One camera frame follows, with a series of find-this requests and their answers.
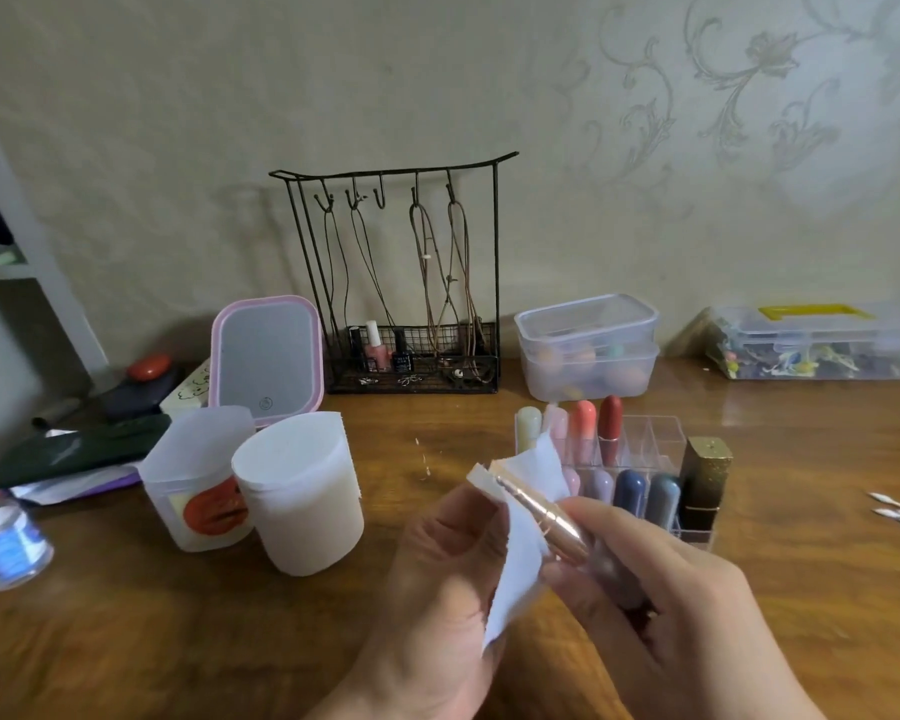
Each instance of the person's left hand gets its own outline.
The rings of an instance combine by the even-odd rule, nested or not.
[[[506,511],[469,483],[410,520],[369,639],[311,717],[470,720],[503,652],[502,637],[483,642],[507,532]]]

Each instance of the rose gold lipstick tube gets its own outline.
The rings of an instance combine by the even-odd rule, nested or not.
[[[647,595],[634,573],[602,541],[594,541],[559,505],[499,461],[492,461],[488,472],[497,485],[529,511],[556,556],[575,569],[585,569],[621,609],[630,611],[647,605]]]

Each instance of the wooden table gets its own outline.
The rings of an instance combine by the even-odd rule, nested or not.
[[[533,403],[519,365],[487,396],[330,396],[366,531],[321,574],[272,568],[255,537],[184,554],[140,487],[36,512],[48,570],[0,594],[0,718],[294,718],[347,670],[408,516],[477,461],[513,453]],[[900,382],[726,380],[660,362],[631,414],[677,415],[735,454],[716,552],[740,564],[831,720],[900,720]],[[552,596],[510,630],[481,718],[626,716]]]

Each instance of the bottle with red cap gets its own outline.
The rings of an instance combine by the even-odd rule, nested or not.
[[[31,580],[53,557],[54,547],[24,508],[0,493],[0,592]]]

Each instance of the person's right hand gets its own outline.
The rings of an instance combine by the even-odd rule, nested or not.
[[[737,566],[623,509],[579,497],[560,507],[636,575],[658,612],[638,633],[586,573],[558,561],[541,571],[635,720],[823,720]]]

